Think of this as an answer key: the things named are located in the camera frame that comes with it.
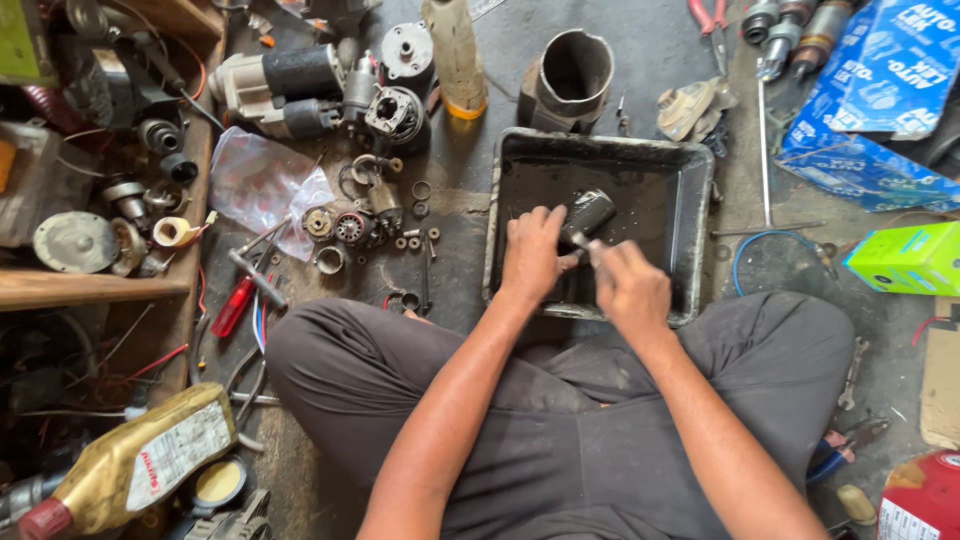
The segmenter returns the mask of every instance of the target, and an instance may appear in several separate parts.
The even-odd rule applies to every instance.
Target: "dark gray pants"
[[[711,305],[677,334],[803,490],[852,357],[847,316],[805,295],[762,293]],[[276,325],[267,361],[307,435],[371,486],[407,415],[463,340],[376,307],[323,299]],[[450,497],[444,537],[728,537],[656,385],[619,334],[524,357],[507,363]]]

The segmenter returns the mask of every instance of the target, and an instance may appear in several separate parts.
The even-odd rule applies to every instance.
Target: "red bottle cap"
[[[66,504],[47,499],[24,514],[16,526],[20,529],[22,540],[47,540],[72,523],[73,516]]]

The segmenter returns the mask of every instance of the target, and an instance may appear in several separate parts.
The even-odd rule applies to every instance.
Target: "tape roll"
[[[200,227],[190,227],[182,217],[168,216],[154,225],[154,242],[165,248],[179,248],[197,235]]]

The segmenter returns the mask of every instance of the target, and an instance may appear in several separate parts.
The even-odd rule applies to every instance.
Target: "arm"
[[[440,537],[446,500],[527,320],[575,261],[557,257],[566,209],[537,207],[507,224],[503,283],[476,328],[430,383],[373,484],[361,540]]]
[[[591,245],[597,304],[653,377],[693,474],[737,540],[826,540],[823,524],[666,324],[670,280],[633,242]]]

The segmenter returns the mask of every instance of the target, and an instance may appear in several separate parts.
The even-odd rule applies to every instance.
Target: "red container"
[[[878,540],[960,540],[960,452],[918,455],[890,473]]]

